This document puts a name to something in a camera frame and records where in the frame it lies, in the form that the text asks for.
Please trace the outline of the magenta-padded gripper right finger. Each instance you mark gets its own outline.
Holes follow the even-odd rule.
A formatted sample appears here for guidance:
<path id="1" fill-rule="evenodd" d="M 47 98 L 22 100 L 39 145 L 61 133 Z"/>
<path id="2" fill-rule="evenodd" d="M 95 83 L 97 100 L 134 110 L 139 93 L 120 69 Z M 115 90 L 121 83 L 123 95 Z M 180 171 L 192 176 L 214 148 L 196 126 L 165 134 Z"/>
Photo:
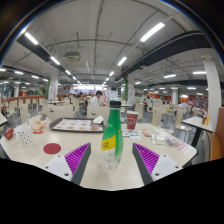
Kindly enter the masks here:
<path id="1" fill-rule="evenodd" d="M 132 153 L 145 185 L 182 169 L 182 166 L 167 154 L 159 155 L 137 143 L 133 144 Z"/>

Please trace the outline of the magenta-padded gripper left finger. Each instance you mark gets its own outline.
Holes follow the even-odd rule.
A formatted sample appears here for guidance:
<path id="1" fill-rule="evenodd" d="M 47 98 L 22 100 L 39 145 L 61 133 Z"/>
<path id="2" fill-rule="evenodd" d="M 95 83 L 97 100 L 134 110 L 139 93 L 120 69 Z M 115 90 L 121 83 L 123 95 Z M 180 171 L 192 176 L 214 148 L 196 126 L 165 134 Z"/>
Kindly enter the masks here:
<path id="1" fill-rule="evenodd" d="M 91 144 L 84 144 L 66 155 L 58 154 L 43 166 L 48 171 L 65 180 L 79 185 L 91 154 Z"/>

